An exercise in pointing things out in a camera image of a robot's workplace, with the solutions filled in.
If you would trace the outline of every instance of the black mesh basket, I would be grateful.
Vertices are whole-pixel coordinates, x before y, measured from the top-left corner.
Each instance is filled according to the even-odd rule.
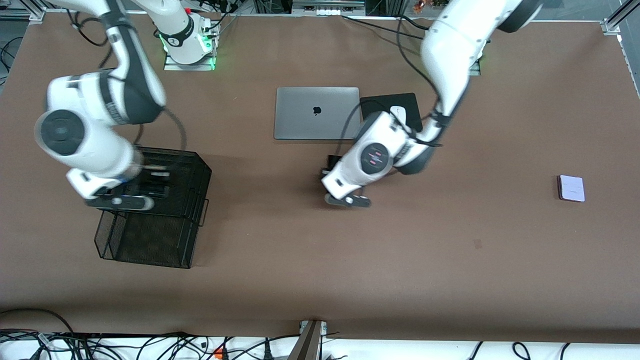
[[[195,152],[140,147],[146,164],[172,166],[166,197],[148,211],[102,212],[95,246],[102,259],[190,268],[206,216],[211,169]]]

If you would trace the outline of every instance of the laptop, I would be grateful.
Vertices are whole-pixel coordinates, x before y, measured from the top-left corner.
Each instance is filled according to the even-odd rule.
[[[360,128],[360,91],[342,87],[285,87],[276,94],[277,140],[353,139]]]

